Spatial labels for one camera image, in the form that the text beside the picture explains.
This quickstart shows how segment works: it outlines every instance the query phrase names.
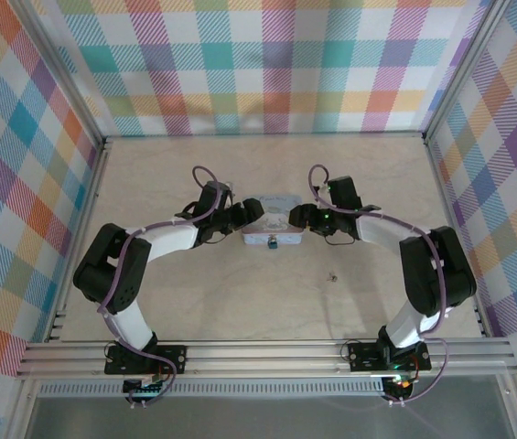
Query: plaid wall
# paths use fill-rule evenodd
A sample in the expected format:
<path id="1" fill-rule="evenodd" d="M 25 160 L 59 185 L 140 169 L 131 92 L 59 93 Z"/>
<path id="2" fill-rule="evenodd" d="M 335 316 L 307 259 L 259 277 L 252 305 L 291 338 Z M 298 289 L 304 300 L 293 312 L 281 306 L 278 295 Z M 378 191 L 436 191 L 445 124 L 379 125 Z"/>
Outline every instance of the plaid wall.
<path id="1" fill-rule="evenodd" d="M 33 0 L 110 135 L 420 130 L 489 0 Z"/>
<path id="2" fill-rule="evenodd" d="M 94 153 L 0 0 L 0 428 L 26 343 L 45 329 Z"/>
<path id="3" fill-rule="evenodd" d="M 517 0 L 433 145 L 479 299 L 517 353 Z"/>

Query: black bracket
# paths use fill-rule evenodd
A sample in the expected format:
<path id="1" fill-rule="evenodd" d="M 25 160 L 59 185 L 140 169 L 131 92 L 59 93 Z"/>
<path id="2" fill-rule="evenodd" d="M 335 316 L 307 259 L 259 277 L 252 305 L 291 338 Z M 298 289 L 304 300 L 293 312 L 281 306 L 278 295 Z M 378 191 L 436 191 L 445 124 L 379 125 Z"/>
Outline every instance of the black bracket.
<path id="1" fill-rule="evenodd" d="M 350 371 L 390 371 L 411 372 L 416 370 L 415 357 L 419 370 L 431 370 L 431 358 L 425 343 L 419 343 L 416 350 L 400 362 L 386 363 L 378 350 L 376 342 L 353 342 L 348 344 Z"/>
<path id="2" fill-rule="evenodd" d="M 433 229 L 429 238 L 435 244 L 443 265 L 447 290 L 446 306 L 457 306 L 476 293 L 476 279 L 469 267 L 456 232 L 447 226 Z M 441 307 L 441 294 L 431 251 L 424 239 L 400 241 L 406 296 L 413 308 L 427 317 Z"/>
<path id="3" fill-rule="evenodd" d="M 185 345 L 158 345 L 156 335 L 142 349 L 147 354 L 169 359 L 177 367 L 177 375 L 185 372 L 187 347 Z M 172 374 L 172 368 L 165 362 L 136 354 L 124 346 L 114 343 L 105 352 L 107 361 L 103 369 L 106 375 L 155 375 Z"/>
<path id="4" fill-rule="evenodd" d="M 100 304 L 110 291 L 116 267 L 109 260 L 118 259 L 127 238 L 126 230 L 115 224 L 105 224 L 97 233 L 73 275 L 73 284 L 88 300 Z M 130 242 L 115 294 L 107 305 L 110 313 L 124 311 L 136 299 L 150 247 L 150 242 L 139 238 Z"/>
<path id="5" fill-rule="evenodd" d="M 394 382 L 392 378 L 382 378 L 382 388 L 384 389 L 384 396 L 382 397 L 386 401 L 400 400 L 401 398 L 406 401 L 413 394 L 413 385 L 413 383 L 410 383 L 404 387 Z"/>

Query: purple cable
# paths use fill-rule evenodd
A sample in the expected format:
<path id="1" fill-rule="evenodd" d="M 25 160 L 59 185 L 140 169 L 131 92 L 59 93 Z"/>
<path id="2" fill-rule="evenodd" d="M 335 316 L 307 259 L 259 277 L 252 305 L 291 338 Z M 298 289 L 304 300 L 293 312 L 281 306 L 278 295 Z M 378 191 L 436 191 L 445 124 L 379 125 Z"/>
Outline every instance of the purple cable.
<path id="1" fill-rule="evenodd" d="M 397 219 L 397 218 L 391 217 L 389 215 L 384 215 L 382 213 L 340 209 L 340 208 L 336 208 L 332 204 L 328 203 L 326 200 L 324 200 L 323 198 L 321 198 L 319 196 L 317 190 L 315 189 L 315 186 L 313 185 L 313 172 L 315 171 L 315 169 L 318 169 L 318 168 L 322 169 L 323 172 L 325 172 L 325 180 L 323 181 L 323 183 L 327 185 L 327 183 L 329 181 L 329 171 L 326 167 L 324 167 L 321 164 L 313 165 L 311 167 L 311 169 L 309 169 L 308 184 L 309 184 L 309 189 L 311 190 L 311 193 L 313 194 L 313 197 L 315 197 L 315 200 L 318 201 L 321 205 L 325 206 L 328 209 L 334 210 L 338 213 L 346 213 L 348 215 L 356 215 L 358 217 L 363 217 L 363 216 L 373 217 L 373 218 L 379 218 L 380 220 L 390 221 L 394 224 L 397 224 L 401 227 L 404 227 L 406 229 L 414 231 L 415 233 L 418 233 L 425 240 L 427 246 L 429 247 L 429 251 L 431 251 L 431 255 L 433 256 L 433 259 L 435 260 L 435 263 L 436 263 L 437 279 L 439 281 L 439 297 L 440 297 L 441 303 L 439 304 L 440 305 L 439 317 L 437 318 L 436 323 L 433 325 L 433 327 L 431 327 L 430 329 L 427 329 L 427 331 L 421 332 L 419 334 L 419 336 L 423 337 L 425 335 L 435 333 L 443 324 L 443 320 L 445 318 L 445 312 L 447 309 L 447 290 L 446 290 L 446 285 L 445 285 L 445 275 L 443 273 L 443 267 L 441 266 L 441 263 L 439 263 L 439 261 L 440 261 L 439 253 L 437 252 L 437 248 L 435 247 L 435 244 L 431 241 L 431 239 L 427 236 L 427 234 L 424 231 L 422 231 L 421 229 L 419 229 L 416 226 L 413 226 L 412 224 L 409 224 L 406 221 L 402 221 L 401 219 Z M 427 338 L 427 340 L 439 341 L 441 344 L 443 344 L 443 348 L 445 349 L 445 358 L 443 360 L 443 365 L 441 366 L 441 370 L 439 371 L 439 373 L 437 373 L 437 375 L 435 376 L 435 379 L 433 381 L 431 381 L 431 384 L 429 384 L 426 387 L 426 389 L 424 389 L 420 393 L 408 398 L 407 399 L 408 402 L 421 398 L 422 396 L 426 395 L 431 389 L 433 389 L 435 387 L 435 385 L 438 383 L 438 381 L 441 379 L 441 377 L 443 376 L 443 372 L 445 371 L 445 367 L 447 365 L 447 362 L 449 361 L 449 348 L 447 346 L 447 342 L 443 338 Z"/>
<path id="2" fill-rule="evenodd" d="M 118 340 L 118 343 L 120 343 L 123 347 L 125 347 L 128 350 L 131 350 L 135 354 L 140 355 L 142 357 L 147 357 L 148 359 L 155 359 L 157 361 L 162 361 L 162 362 L 168 364 L 168 366 L 170 366 L 170 368 L 173 370 L 173 373 L 170 377 L 170 381 L 168 382 L 167 386 L 165 386 L 165 388 L 162 391 L 160 391 L 157 396 L 155 396 L 153 399 L 151 399 L 151 400 L 147 401 L 145 404 L 143 404 L 143 407 L 145 408 L 148 405 L 154 404 L 155 402 L 160 400 L 165 395 L 165 393 L 170 391 L 171 387 L 173 387 L 173 384 L 175 383 L 175 380 L 177 379 L 177 366 L 175 366 L 175 363 L 173 363 L 170 359 L 166 359 L 164 357 L 159 357 L 158 355 L 143 352 L 142 350 L 137 349 L 134 346 L 126 343 L 122 339 L 122 336 L 120 335 L 120 333 L 116 330 L 115 327 L 113 327 L 113 325 L 110 323 L 110 321 L 107 318 L 105 318 L 103 321 L 105 322 L 105 325 L 108 326 L 108 329 L 113 334 L 113 336 Z M 128 393 L 128 401 L 131 404 L 134 403 L 134 401 L 132 401 L 133 394 L 134 394 L 133 391 L 130 391 Z"/>
<path id="3" fill-rule="evenodd" d="M 213 210 L 215 210 L 218 207 L 218 204 L 220 203 L 220 198 L 221 198 L 220 185 L 217 185 L 217 183 L 219 183 L 218 179 L 215 177 L 215 175 L 211 171 L 209 171 L 209 169 L 207 167 L 205 167 L 205 166 L 194 166 L 193 167 L 193 178 L 195 179 L 195 182 L 200 187 L 203 187 L 203 186 L 200 184 L 199 180 L 197 179 L 197 175 L 195 174 L 195 171 L 197 171 L 198 169 L 201 169 L 201 170 L 207 172 L 210 175 L 211 179 L 216 183 L 216 186 L 218 188 L 217 194 L 215 196 L 215 200 L 213 201 L 213 204 L 211 205 L 211 208 L 207 212 L 205 212 L 203 215 L 199 215 L 196 218 L 184 219 L 182 221 L 156 222 L 154 224 L 150 224 L 150 225 L 148 225 L 146 227 L 143 227 L 142 229 L 139 229 L 139 230 L 135 231 L 134 233 L 132 233 L 130 236 L 128 236 L 128 238 L 124 242 L 124 245 L 122 246 L 122 250 L 120 251 L 120 257 L 118 258 L 118 265 L 116 266 L 115 274 L 113 275 L 113 281 L 112 281 L 112 285 L 110 286 L 110 291 L 103 298 L 102 303 L 97 308 L 97 312 L 98 313 L 104 314 L 105 307 L 112 300 L 112 297 L 113 297 L 113 295 L 115 293 L 115 289 L 118 287 L 118 283 L 120 282 L 120 275 L 122 274 L 122 267 L 124 265 L 124 258 L 126 256 L 126 252 L 128 250 L 128 246 L 130 245 L 130 242 L 135 237 L 137 237 L 138 235 L 141 235 L 142 233 L 146 232 L 147 230 L 158 229 L 160 227 L 166 227 L 166 226 L 181 226 L 183 224 L 191 224 L 191 223 L 193 223 L 195 221 L 203 220 L 203 219 L 207 218 L 209 215 L 211 215 L 213 213 Z"/>
<path id="4" fill-rule="evenodd" d="M 155 359 L 157 361 L 164 362 L 164 363 L 168 364 L 170 366 L 170 368 L 173 370 L 173 374 L 171 376 L 171 380 L 168 383 L 168 385 L 160 393 L 158 393 L 158 395 L 156 397 L 154 397 L 152 400 L 148 401 L 146 403 L 146 405 L 154 404 L 165 393 L 167 393 L 170 390 L 170 388 L 173 386 L 173 383 L 175 382 L 175 379 L 177 378 L 177 366 L 175 366 L 175 363 L 173 363 L 170 359 L 166 359 L 164 357 L 159 357 L 158 355 L 148 354 L 146 352 L 143 352 L 140 349 L 134 348 L 129 343 L 126 343 L 122 339 L 122 336 L 118 333 L 116 328 L 113 327 L 113 325 L 106 318 L 107 317 L 106 306 L 112 300 L 113 295 L 115 294 L 115 290 L 118 287 L 118 283 L 120 282 L 120 275 L 122 274 L 122 267 L 124 266 L 124 259 L 125 259 L 125 256 L 126 256 L 126 252 L 127 252 L 128 246 L 130 245 L 130 242 L 135 237 L 137 237 L 138 235 L 141 235 L 142 233 L 146 232 L 147 230 L 158 229 L 160 227 L 180 226 L 180 225 L 183 225 L 183 224 L 192 224 L 193 222 L 196 222 L 196 221 L 203 220 L 203 219 L 207 218 L 218 207 L 218 204 L 220 203 L 220 199 L 221 199 L 221 189 L 220 189 L 220 185 L 218 184 L 219 181 L 215 177 L 215 175 L 207 167 L 205 167 L 205 166 L 194 166 L 193 170 L 192 170 L 193 179 L 195 180 L 195 183 L 197 183 L 197 185 L 199 187 L 203 187 L 203 185 L 201 185 L 201 183 L 199 182 L 199 179 L 197 178 L 197 174 L 196 174 L 196 171 L 199 170 L 199 169 L 202 170 L 202 171 L 207 172 L 210 175 L 211 179 L 216 183 L 216 186 L 217 186 L 217 189 L 218 189 L 217 193 L 216 193 L 216 196 L 215 196 L 215 200 L 213 201 L 213 204 L 211 205 L 210 209 L 207 212 L 205 212 L 204 214 L 199 215 L 198 217 L 192 218 L 192 219 L 184 219 L 182 221 L 156 222 L 156 223 L 150 224 L 150 225 L 148 225 L 148 226 L 146 226 L 146 227 L 144 227 L 142 229 L 139 229 L 139 230 L 135 231 L 134 233 L 132 233 L 130 236 L 128 236 L 128 238 L 124 242 L 124 245 L 122 246 L 122 249 L 120 250 L 120 256 L 118 257 L 118 264 L 117 264 L 116 269 L 115 269 L 115 274 L 113 275 L 113 281 L 112 281 L 112 285 L 110 286 L 110 291 L 108 291 L 108 294 L 103 298 L 102 303 L 97 308 L 97 312 L 103 315 L 103 320 L 105 321 L 106 326 L 108 326 L 108 329 L 110 329 L 110 332 L 112 332 L 113 336 L 117 339 L 119 344 L 121 344 L 123 347 L 131 350 L 135 354 L 141 355 L 142 357 L 147 357 L 149 359 Z M 128 400 L 130 401 L 130 403 L 133 402 L 132 401 L 132 393 L 129 393 Z"/>

